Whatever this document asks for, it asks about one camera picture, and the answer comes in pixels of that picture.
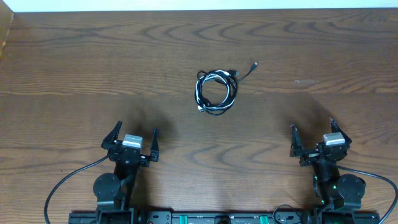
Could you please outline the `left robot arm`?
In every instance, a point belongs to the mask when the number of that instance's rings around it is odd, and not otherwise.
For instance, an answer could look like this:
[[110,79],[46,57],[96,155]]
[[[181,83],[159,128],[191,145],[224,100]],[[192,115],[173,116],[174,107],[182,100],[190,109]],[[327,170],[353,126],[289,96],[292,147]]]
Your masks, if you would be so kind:
[[142,153],[143,139],[127,134],[118,139],[122,122],[118,121],[113,130],[103,139],[101,147],[108,151],[108,159],[115,163],[112,173],[100,175],[93,184],[97,198],[95,223],[146,223],[147,215],[130,206],[136,177],[141,167],[149,167],[159,160],[157,129],[154,129],[150,154]]

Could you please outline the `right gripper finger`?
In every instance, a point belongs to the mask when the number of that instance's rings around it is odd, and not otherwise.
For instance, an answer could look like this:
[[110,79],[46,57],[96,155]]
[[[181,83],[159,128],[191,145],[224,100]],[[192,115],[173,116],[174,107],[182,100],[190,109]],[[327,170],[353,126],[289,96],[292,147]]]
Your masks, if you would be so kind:
[[297,127],[292,124],[290,126],[291,130],[291,147],[290,147],[290,157],[300,157],[303,154],[303,144],[299,136]]
[[330,117],[330,126],[331,126],[331,131],[333,133],[341,133],[342,134],[342,136],[345,139],[345,143],[347,143],[347,144],[352,143],[351,138],[338,126],[338,123],[332,117]]

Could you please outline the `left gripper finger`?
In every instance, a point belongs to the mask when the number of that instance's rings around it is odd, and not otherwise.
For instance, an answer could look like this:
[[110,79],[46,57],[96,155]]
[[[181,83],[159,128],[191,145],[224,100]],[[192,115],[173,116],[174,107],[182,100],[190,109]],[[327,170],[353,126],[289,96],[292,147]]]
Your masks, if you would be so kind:
[[101,143],[103,149],[111,149],[116,144],[121,126],[122,121],[118,121],[112,131],[103,139]]
[[159,160],[159,144],[157,139],[157,128],[154,129],[152,144],[150,147],[150,160],[157,162]]

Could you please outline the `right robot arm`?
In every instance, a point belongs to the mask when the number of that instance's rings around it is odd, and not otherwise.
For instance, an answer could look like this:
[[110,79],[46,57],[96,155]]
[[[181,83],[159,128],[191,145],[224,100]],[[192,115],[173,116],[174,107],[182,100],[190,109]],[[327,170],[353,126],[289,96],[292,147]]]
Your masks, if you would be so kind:
[[331,133],[313,149],[305,149],[298,129],[291,125],[290,157],[298,157],[300,166],[313,167],[313,188],[322,204],[303,212],[302,223],[354,223],[354,211],[361,208],[365,181],[353,174],[341,175],[337,162],[347,156],[351,138],[337,122],[330,120]]

